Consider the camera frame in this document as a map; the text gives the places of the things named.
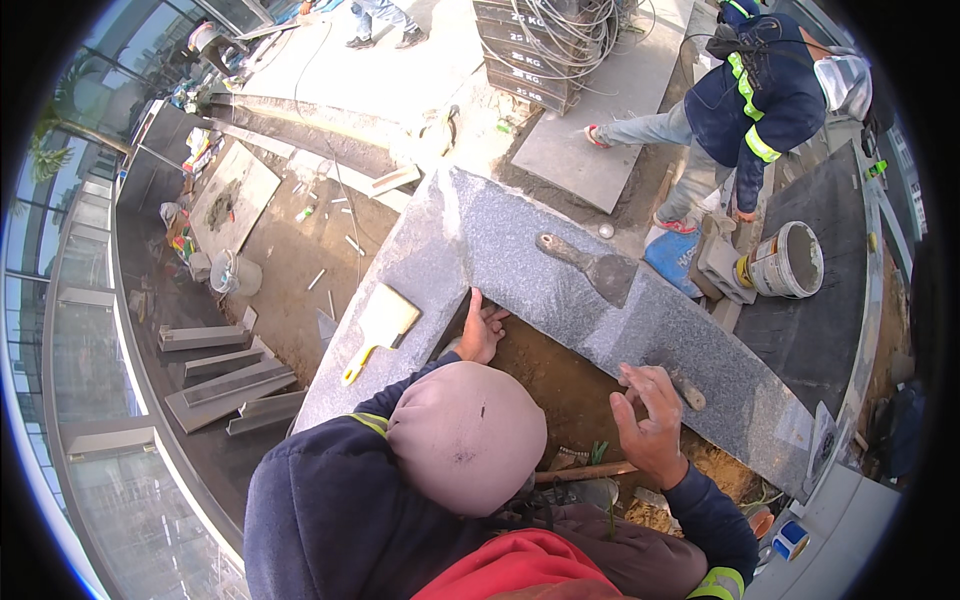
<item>putty knife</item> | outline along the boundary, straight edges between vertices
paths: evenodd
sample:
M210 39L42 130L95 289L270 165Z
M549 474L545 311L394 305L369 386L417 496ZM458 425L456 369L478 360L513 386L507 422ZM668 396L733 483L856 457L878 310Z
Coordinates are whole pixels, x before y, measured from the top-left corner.
M579 269L587 281L610 304L623 308L636 276L636 263L617 254L580 252L556 233L537 234L537 248Z
M353 383L377 346L396 348L400 336L413 326L419 316L420 310L416 306L398 294L394 288L378 282L370 294L367 308L357 320L360 330L363 331L363 346L357 350L344 370L340 385L346 387Z
M677 392L686 400L690 408L695 411L702 411L707 406L707 398L680 371L680 365L677 364L669 350L657 348L647 354L643 362L652 367L663 367L666 374L670 375L670 382L673 383L673 387L677 388Z

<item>hammer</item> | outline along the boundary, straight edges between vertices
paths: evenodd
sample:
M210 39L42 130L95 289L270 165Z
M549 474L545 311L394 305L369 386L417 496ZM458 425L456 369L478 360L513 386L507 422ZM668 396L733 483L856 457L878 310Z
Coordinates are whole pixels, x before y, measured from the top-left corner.
M670 375L670 382L673 383L673 387L686 400L690 408L695 411L702 411L707 406L707 399L697 389L697 386L690 383L689 379L680 371L680 365L677 364L670 350L667 348L652 350L646 355L644 362L651 367L663 367L666 373Z

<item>reflective stripe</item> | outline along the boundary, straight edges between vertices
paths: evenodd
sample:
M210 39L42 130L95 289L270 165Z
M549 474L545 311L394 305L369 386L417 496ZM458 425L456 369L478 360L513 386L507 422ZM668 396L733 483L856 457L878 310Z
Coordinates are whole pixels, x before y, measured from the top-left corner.
M690 592L687 598L713 596L723 600L740 600L743 596L743 577L736 569L728 566L715 566L704 581Z
M737 9L738 11L740 11L740 12L741 12L745 17L747 17L748 19L754 17L754 16L753 16L752 14L750 14L749 12L746 12L746 11L743 9L742 6L740 6L739 4L733 2L733 0L726 0L726 2L727 2L727 4L731 5L732 7L734 7L734 8Z
M376 423L371 423L368 420L364 419L364 417L366 417L367 419L373 418L377 420L386 421L386 419L384 419L383 417L379 417L378 415L371 415L370 413L350 413L350 416L353 417L354 419L359 420L363 424L367 425L370 429L377 432L384 438L387 437L387 432L383 430L383 427L381 427L380 425L377 425Z
M733 67L733 76L736 77L736 89L747 101L743 105L743 112L755 121L759 121L763 116L763 111L754 106L754 89L750 87L750 81L747 77L747 70L743 68L743 61L740 59L739 52L733 52L727 57L727 62Z
M754 154L763 158L766 162L773 162L780 158L780 153L767 146L766 142L760 139L760 135L756 132L756 125L750 128L746 135L743 136L747 140L747 146L750 146L750 149L754 151Z

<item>plastic bottle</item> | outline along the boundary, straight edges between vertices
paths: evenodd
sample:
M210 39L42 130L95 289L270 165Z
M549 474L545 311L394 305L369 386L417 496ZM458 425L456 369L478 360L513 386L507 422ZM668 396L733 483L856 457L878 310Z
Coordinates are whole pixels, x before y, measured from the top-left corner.
M313 214L313 211L316 210L316 209L317 209L317 205L316 205L316 204L311 204L310 206L308 206L308 207L305 208L304 210L301 210L300 213L299 213L296 217L294 217L294 219L297 220L297 223L303 223L303 219L306 219L307 217L309 217L310 215L312 215L312 214Z

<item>granite slab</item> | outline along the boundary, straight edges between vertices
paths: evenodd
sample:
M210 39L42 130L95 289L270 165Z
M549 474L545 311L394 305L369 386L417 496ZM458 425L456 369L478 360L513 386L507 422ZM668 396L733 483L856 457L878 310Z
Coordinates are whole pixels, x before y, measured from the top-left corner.
M624 308L604 301L576 268L540 252L552 231L584 252L615 249L551 208L444 163L400 215L324 354L294 431L350 412L419 369L470 285L612 376L668 347L707 408L684 422L789 495L804 501L813 420L746 346L641 262ZM376 349L349 387L340 374L363 336L357 325L377 281L422 311L395 350Z

